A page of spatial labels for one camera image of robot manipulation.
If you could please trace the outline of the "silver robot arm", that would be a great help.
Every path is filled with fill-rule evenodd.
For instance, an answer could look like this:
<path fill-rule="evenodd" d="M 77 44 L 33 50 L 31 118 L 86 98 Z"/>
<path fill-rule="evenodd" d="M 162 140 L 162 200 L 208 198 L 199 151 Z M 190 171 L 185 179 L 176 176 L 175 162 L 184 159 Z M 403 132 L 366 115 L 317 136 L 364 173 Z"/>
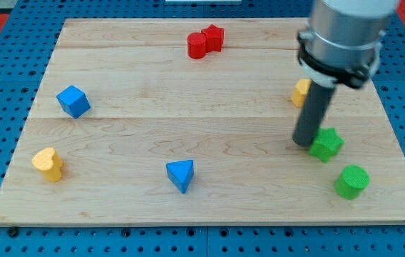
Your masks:
<path fill-rule="evenodd" d="M 381 40 L 398 0 L 315 0 L 298 31 L 298 61 L 320 86 L 360 89 L 378 70 Z"/>

